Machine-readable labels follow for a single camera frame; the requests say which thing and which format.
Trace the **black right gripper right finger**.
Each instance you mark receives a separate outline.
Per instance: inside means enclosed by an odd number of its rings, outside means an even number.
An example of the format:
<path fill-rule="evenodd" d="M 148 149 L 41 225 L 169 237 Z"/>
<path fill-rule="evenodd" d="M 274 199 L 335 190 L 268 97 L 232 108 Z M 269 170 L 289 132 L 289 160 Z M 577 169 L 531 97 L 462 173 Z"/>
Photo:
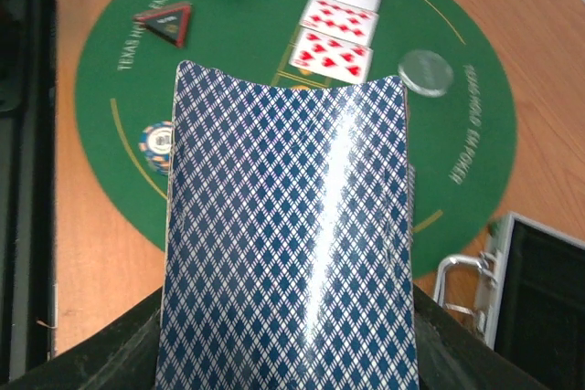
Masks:
<path fill-rule="evenodd" d="M 414 326 L 422 389 L 543 389 L 471 335 L 418 286 Z"/>

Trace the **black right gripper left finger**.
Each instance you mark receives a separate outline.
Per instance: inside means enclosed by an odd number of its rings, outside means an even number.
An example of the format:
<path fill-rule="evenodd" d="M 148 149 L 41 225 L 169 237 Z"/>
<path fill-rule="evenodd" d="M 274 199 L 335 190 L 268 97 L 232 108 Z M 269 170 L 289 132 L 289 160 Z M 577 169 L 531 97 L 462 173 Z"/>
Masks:
<path fill-rule="evenodd" d="M 3 389 L 153 389 L 162 291 Z"/>

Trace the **blue card deck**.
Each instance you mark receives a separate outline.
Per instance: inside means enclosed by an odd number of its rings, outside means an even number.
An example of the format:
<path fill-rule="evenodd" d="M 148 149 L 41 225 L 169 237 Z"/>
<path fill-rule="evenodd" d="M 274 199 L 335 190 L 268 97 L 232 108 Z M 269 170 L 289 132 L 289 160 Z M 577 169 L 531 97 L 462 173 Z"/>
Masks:
<path fill-rule="evenodd" d="M 158 389 L 416 389 L 406 89 L 175 77 Z"/>

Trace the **clear acrylic dealer button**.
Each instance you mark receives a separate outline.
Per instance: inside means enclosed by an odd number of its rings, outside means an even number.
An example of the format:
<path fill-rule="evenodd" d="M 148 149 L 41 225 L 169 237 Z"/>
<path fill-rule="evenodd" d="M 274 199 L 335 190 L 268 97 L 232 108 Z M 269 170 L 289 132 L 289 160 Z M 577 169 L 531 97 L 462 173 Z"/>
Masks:
<path fill-rule="evenodd" d="M 454 78 L 447 60 L 426 49 L 405 54 L 399 61 L 398 74 L 411 91 L 429 98 L 444 96 Z"/>

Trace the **black triangular button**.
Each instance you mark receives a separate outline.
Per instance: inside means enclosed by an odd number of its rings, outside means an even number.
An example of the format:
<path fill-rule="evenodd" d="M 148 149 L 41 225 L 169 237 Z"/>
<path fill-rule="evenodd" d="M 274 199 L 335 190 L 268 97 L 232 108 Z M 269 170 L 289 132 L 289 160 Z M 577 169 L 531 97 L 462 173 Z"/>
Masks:
<path fill-rule="evenodd" d="M 183 47 L 189 29 L 192 5 L 178 2 L 150 9 L 133 16 L 133 21 L 176 47 Z"/>

